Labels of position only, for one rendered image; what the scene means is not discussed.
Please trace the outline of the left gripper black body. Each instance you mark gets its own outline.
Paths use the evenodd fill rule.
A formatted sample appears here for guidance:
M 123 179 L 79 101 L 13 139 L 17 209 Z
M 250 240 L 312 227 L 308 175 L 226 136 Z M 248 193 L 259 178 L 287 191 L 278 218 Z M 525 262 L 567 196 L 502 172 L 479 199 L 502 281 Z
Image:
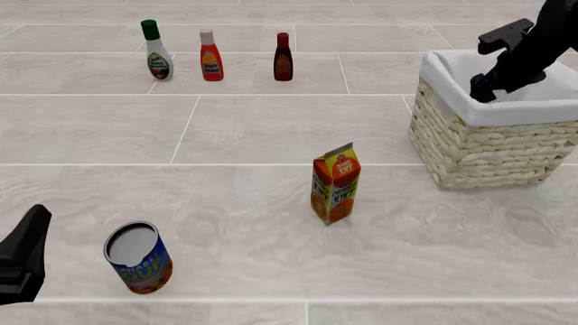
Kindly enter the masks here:
M 0 259 L 0 305 L 34 302 L 44 279 L 44 262 L 19 265 Z

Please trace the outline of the white cloth basket liner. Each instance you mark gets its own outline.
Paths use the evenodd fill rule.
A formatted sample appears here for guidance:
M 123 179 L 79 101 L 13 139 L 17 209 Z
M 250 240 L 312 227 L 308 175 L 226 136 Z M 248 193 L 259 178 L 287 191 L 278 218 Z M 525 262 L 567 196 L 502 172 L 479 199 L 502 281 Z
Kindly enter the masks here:
M 428 51 L 420 68 L 433 89 L 431 100 L 445 118 L 459 117 L 469 126 L 509 126 L 578 121 L 578 72 L 555 62 L 546 78 L 511 94 L 499 91 L 497 100 L 482 104 L 470 97 L 470 80 L 489 72 L 497 53 L 474 50 Z

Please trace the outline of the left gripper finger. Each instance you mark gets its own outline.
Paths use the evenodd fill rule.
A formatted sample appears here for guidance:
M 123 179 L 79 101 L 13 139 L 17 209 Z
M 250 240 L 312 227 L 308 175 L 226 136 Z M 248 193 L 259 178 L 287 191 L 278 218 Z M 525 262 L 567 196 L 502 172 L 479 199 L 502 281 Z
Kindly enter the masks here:
M 43 205 L 33 205 L 0 242 L 0 269 L 9 267 L 26 272 L 43 272 L 50 223 L 50 211 Z

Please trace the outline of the dark brown sauce bottle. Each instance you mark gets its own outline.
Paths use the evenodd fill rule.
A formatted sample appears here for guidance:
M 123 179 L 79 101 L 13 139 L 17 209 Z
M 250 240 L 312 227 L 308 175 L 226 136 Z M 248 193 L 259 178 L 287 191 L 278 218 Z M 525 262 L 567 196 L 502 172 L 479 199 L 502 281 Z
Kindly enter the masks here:
M 290 35 L 287 32 L 277 34 L 277 46 L 274 58 L 274 78 L 278 81 L 293 79 L 294 64 L 289 46 Z

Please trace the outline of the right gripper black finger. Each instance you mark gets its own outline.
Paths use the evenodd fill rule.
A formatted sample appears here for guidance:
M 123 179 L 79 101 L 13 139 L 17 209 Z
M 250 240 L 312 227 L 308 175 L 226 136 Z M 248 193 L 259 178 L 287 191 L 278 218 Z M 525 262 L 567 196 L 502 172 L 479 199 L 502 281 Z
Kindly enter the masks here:
M 470 97 L 481 103 L 489 103 L 497 99 L 493 93 L 493 78 L 487 75 L 474 75 L 470 80 L 471 91 Z

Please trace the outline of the woven wicker basket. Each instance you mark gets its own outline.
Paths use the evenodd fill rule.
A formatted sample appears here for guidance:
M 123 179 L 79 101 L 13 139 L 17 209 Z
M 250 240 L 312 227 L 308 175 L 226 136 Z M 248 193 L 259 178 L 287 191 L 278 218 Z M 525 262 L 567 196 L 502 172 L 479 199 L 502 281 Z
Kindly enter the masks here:
M 578 145 L 578 121 L 470 126 L 419 80 L 409 137 L 443 189 L 544 182 Z

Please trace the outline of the white salad dressing bottle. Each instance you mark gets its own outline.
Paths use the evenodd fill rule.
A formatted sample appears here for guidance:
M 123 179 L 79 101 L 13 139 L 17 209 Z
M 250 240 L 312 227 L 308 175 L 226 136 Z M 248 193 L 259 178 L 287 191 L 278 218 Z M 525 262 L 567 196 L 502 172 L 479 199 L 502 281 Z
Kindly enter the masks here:
M 174 72 L 172 57 L 164 48 L 157 22 L 144 20 L 141 22 L 141 28 L 146 42 L 147 68 L 157 80 L 171 80 Z

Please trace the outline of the orange juice carton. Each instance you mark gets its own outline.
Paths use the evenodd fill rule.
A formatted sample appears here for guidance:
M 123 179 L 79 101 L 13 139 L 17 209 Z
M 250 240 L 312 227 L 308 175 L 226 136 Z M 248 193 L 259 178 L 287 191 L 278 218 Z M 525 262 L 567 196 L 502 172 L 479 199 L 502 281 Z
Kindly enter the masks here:
M 326 226 L 352 213 L 361 165 L 348 143 L 312 162 L 312 210 Z

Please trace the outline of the red ketchup bottle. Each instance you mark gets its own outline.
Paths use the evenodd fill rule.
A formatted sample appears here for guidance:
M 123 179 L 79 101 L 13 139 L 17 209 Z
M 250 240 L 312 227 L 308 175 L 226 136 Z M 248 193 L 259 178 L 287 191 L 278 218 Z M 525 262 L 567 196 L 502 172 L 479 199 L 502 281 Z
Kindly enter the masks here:
M 224 79 L 224 69 L 211 29 L 200 30 L 200 69 L 206 81 Z

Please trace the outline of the blue soup tin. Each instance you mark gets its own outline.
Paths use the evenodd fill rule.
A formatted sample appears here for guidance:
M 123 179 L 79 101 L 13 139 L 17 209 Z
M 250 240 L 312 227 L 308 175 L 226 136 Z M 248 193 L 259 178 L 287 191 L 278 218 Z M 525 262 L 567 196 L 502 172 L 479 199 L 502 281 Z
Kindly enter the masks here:
M 172 259 L 157 227 L 148 221 L 133 221 L 116 229 L 107 238 L 103 254 L 135 294 L 157 292 L 172 275 Z

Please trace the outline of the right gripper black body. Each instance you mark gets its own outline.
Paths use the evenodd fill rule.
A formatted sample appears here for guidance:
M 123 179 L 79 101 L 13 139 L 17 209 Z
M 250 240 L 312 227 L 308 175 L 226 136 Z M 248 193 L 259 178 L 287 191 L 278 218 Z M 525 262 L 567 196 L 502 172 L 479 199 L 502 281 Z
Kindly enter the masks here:
M 525 86 L 539 83 L 545 78 L 543 67 L 520 62 L 499 62 L 489 72 L 489 89 L 491 92 L 503 90 L 509 94 Z

